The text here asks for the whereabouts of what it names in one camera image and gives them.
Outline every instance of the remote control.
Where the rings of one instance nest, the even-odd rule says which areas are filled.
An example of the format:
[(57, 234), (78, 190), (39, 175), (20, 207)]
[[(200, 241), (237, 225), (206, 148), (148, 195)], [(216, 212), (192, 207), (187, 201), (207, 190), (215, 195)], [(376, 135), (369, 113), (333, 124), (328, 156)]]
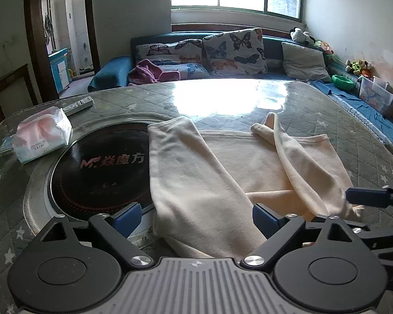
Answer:
[(93, 106), (93, 99), (92, 97), (86, 97), (84, 99), (75, 102), (74, 104), (66, 106), (65, 108), (63, 108), (63, 111), (68, 117), (90, 106)]

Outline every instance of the door frame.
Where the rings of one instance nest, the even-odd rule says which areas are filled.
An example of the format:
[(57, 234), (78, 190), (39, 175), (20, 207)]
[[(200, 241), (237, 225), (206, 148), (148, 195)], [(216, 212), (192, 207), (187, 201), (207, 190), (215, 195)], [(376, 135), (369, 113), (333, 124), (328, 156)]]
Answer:
[[(45, 44), (41, 0), (23, 0), (23, 6), (30, 59), (42, 102), (59, 99)], [(101, 66), (96, 45), (92, 0), (85, 0), (85, 6), (90, 54), (94, 71), (97, 73), (101, 69)]]

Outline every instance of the window frame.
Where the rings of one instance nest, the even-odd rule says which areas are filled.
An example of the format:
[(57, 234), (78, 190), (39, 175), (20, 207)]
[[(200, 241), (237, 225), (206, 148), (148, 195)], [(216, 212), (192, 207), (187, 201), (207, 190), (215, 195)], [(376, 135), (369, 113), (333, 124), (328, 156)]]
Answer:
[(263, 12), (260, 10), (253, 10), (253, 9), (222, 7), (222, 6), (220, 6), (220, 0), (217, 0), (217, 6), (209, 6), (209, 5), (171, 6), (171, 9), (214, 9), (214, 10), (234, 10), (234, 11), (238, 11), (238, 12), (250, 12), (250, 13), (255, 13), (255, 14), (275, 16), (277, 18), (296, 21), (298, 23), (303, 22), (303, 8), (304, 8), (304, 0), (300, 0), (300, 8), (299, 8), (299, 12), (298, 12), (299, 17), (293, 18), (292, 16), (288, 16), (288, 15), (284, 15), (284, 14), (268, 12), (268, 0), (264, 0), (264, 11)]

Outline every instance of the round black cooktop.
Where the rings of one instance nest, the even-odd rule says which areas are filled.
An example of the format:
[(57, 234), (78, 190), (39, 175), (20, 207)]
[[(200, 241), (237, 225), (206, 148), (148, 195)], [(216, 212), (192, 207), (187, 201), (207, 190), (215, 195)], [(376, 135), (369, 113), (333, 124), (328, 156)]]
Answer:
[(100, 128), (63, 153), (48, 194), (57, 211), (88, 220), (114, 214), (131, 202), (151, 203), (147, 125), (128, 122)]

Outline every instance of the window sill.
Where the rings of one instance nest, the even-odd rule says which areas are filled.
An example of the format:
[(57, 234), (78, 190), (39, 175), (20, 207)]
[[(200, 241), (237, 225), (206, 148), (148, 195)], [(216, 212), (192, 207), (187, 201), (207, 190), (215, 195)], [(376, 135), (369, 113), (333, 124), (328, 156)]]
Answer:
[(172, 9), (172, 24), (176, 23), (221, 23), (230, 25), (250, 25), (289, 32), (293, 27), (305, 30), (306, 24), (247, 11), (210, 8)]

